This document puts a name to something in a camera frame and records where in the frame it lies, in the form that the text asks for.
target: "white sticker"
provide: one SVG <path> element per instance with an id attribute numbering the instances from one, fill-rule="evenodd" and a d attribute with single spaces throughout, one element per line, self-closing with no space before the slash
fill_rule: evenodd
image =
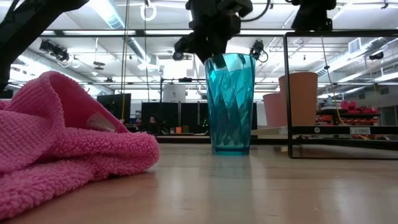
<path id="1" fill-rule="evenodd" d="M 287 127 L 279 128 L 279 134 L 287 134 Z"/>
<path id="2" fill-rule="evenodd" d="M 365 127 L 362 127 L 362 128 L 350 127 L 349 133 L 350 134 L 370 134 L 371 128 L 369 128 L 369 127 L 367 127 L 367 128 L 365 128 Z"/>

